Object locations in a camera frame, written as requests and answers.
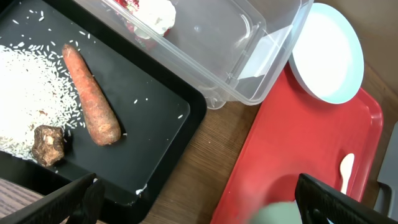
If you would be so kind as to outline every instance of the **white bowl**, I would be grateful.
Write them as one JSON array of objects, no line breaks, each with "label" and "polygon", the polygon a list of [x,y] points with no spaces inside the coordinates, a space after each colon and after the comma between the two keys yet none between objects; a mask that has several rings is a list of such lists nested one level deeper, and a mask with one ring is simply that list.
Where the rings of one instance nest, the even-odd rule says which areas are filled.
[{"label": "white bowl", "polygon": [[304,90],[325,102],[345,103],[361,87],[364,60],[358,36],[326,4],[312,6],[289,63]]}]

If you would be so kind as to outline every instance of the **pile of rice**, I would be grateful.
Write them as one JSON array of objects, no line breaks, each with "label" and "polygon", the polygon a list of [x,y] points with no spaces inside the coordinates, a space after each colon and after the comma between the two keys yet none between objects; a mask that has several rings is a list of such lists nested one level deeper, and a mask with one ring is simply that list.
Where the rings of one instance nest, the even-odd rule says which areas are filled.
[{"label": "pile of rice", "polygon": [[35,161],[34,129],[42,124],[73,129],[81,111],[72,80],[58,72],[61,56],[51,61],[37,46],[29,49],[0,45],[0,150]]}]

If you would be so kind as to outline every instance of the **brown rock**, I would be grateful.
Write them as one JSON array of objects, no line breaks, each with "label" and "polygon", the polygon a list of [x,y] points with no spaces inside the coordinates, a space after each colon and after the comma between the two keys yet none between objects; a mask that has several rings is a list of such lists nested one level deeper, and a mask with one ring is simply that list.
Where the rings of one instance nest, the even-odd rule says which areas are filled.
[{"label": "brown rock", "polygon": [[40,125],[35,129],[33,157],[44,167],[63,158],[62,128]]}]

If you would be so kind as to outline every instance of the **red plastic tray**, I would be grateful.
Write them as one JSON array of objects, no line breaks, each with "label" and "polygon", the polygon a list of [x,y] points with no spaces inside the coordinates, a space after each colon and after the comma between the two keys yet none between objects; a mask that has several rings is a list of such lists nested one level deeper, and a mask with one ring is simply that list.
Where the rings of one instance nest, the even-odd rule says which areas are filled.
[{"label": "red plastic tray", "polygon": [[270,203],[293,201],[300,173],[340,190],[340,162],[351,152],[347,195],[360,201],[382,125],[380,106],[363,89],[330,105],[308,95],[286,66],[260,107],[211,223],[247,223]]}]

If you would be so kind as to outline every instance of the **white rice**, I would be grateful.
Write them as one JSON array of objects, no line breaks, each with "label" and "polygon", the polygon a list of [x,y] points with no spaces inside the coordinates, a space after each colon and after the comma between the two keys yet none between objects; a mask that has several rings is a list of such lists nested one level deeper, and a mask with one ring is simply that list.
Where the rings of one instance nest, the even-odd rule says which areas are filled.
[{"label": "white rice", "polygon": [[42,124],[74,129],[68,121],[79,111],[71,83],[59,77],[55,62],[34,45],[29,48],[32,52],[0,45],[0,105],[7,108],[0,110],[0,150],[35,161],[34,129]]}]

